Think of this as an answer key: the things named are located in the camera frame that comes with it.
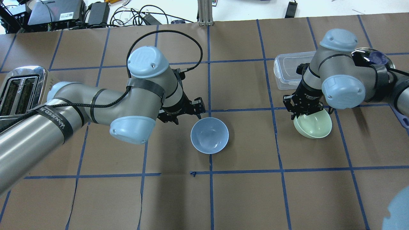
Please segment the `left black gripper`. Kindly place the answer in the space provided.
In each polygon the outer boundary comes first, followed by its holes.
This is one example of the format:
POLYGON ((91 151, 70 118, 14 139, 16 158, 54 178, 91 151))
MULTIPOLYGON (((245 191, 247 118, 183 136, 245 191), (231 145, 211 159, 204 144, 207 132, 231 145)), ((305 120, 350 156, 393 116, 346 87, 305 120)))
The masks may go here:
POLYGON ((172 122, 176 125, 179 124, 178 116, 184 114, 196 115, 199 120, 202 119, 202 114, 206 113, 203 98, 195 98, 193 105, 191 102, 189 98, 183 97, 175 105, 162 107, 157 118, 163 123, 172 122))

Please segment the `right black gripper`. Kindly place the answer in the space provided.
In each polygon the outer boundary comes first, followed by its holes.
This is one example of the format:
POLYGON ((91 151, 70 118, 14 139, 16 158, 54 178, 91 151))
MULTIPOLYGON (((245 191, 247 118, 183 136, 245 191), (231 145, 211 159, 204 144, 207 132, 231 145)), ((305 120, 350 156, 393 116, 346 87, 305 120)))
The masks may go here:
POLYGON ((291 113, 291 120, 302 115, 311 115, 323 110, 323 103, 320 102, 323 96, 322 90, 308 86, 301 80, 295 92, 291 95, 283 95, 282 102, 288 112, 291 113))

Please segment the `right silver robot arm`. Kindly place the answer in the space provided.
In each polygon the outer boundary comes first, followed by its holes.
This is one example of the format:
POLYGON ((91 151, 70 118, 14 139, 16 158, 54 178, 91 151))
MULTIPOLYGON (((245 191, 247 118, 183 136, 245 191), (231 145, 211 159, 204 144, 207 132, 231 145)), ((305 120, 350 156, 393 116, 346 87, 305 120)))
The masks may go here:
POLYGON ((357 43, 348 30, 326 32, 312 60, 297 67, 301 82, 295 92, 282 98, 291 120, 322 111, 322 97, 333 110, 385 102, 408 117, 408 73, 367 61, 357 43))

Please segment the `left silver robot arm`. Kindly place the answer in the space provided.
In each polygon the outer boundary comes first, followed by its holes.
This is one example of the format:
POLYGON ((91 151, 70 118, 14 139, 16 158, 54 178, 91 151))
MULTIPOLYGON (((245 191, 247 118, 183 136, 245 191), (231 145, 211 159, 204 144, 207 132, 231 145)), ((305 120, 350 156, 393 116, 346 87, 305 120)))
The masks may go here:
POLYGON ((178 116, 206 109, 202 98, 191 101, 183 89, 183 73, 172 69, 162 52, 143 46, 127 57, 130 78, 124 93, 79 82, 53 86, 33 115, 1 132, 1 195, 23 179, 86 123, 107 125, 118 140, 144 144, 159 118, 178 124, 178 116))

